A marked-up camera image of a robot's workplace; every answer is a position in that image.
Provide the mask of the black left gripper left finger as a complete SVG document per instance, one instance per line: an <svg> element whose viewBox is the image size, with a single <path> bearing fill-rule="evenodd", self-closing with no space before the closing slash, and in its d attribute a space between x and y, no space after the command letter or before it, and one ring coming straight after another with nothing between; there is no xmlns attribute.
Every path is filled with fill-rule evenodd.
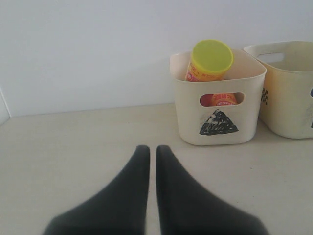
<svg viewBox="0 0 313 235"><path fill-rule="evenodd" d="M53 218L45 235L143 235L149 192L150 149L139 145L101 191Z"/></svg>

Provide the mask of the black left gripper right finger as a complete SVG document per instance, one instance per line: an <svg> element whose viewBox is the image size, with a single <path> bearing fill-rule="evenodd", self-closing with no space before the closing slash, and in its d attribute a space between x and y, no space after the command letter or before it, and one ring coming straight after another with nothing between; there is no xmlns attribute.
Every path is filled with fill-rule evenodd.
<svg viewBox="0 0 313 235"><path fill-rule="evenodd" d="M198 183L171 148L156 149L156 190L163 235L267 235L262 221Z"/></svg>

